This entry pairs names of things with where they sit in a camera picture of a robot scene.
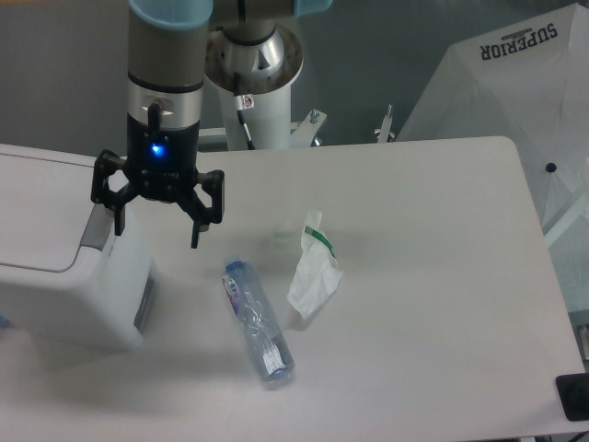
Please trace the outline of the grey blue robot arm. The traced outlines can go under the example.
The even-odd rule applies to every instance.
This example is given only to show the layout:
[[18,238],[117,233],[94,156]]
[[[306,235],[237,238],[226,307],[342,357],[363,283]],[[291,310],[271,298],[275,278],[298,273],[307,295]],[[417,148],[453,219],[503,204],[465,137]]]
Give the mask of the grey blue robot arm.
[[113,230],[125,229],[136,197],[178,205],[199,235],[224,214],[224,174],[197,168],[206,82],[228,96],[227,142],[247,150],[290,143],[290,101],[264,98],[298,77],[299,41],[279,23],[327,10],[326,1],[132,1],[128,29],[127,155],[104,150],[91,200]]

